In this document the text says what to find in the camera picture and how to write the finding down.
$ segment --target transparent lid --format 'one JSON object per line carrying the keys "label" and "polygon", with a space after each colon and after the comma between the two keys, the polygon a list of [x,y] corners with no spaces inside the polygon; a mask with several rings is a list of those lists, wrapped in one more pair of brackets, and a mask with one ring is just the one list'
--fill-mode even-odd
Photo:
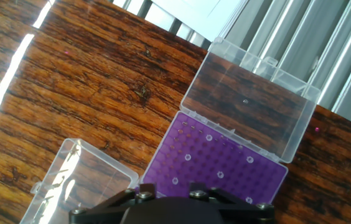
{"label": "transparent lid", "polygon": [[217,38],[180,109],[274,161],[291,162],[321,91],[276,63]]}
{"label": "transparent lid", "polygon": [[64,140],[21,224],[68,223],[69,211],[92,208],[114,194],[136,186],[138,175],[81,139]]}

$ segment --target wooden surface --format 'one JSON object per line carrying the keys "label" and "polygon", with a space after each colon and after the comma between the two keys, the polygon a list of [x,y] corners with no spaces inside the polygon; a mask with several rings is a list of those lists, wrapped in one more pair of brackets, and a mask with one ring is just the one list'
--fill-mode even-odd
{"label": "wooden surface", "polygon": [[[19,223],[65,138],[143,174],[206,54],[107,1],[56,0],[33,28],[46,4],[0,0],[0,223]],[[279,223],[351,223],[351,122],[318,106],[287,167]]]}

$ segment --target bolt head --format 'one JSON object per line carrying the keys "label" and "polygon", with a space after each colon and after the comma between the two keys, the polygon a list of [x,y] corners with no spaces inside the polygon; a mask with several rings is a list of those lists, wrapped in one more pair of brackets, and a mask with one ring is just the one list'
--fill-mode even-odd
{"label": "bolt head", "polygon": [[126,194],[130,194],[131,192],[135,192],[135,190],[134,189],[126,189],[126,190],[124,190],[124,192]]}
{"label": "bolt head", "polygon": [[203,190],[195,190],[191,193],[189,193],[189,196],[194,197],[194,198],[200,198],[206,195],[206,192]]}
{"label": "bolt head", "polygon": [[152,196],[152,193],[150,193],[150,192],[140,192],[138,194],[138,197],[141,198],[141,199],[147,199],[147,198],[149,198],[151,196]]}
{"label": "bolt head", "polygon": [[75,214],[75,215],[78,215],[78,214],[84,213],[84,212],[86,212],[86,211],[87,211],[86,208],[80,207],[80,208],[75,208],[75,209],[73,209],[73,210],[72,210],[72,213]]}
{"label": "bolt head", "polygon": [[269,208],[269,207],[272,207],[272,205],[268,204],[268,203],[258,203],[256,205],[259,209],[266,209],[266,208]]}

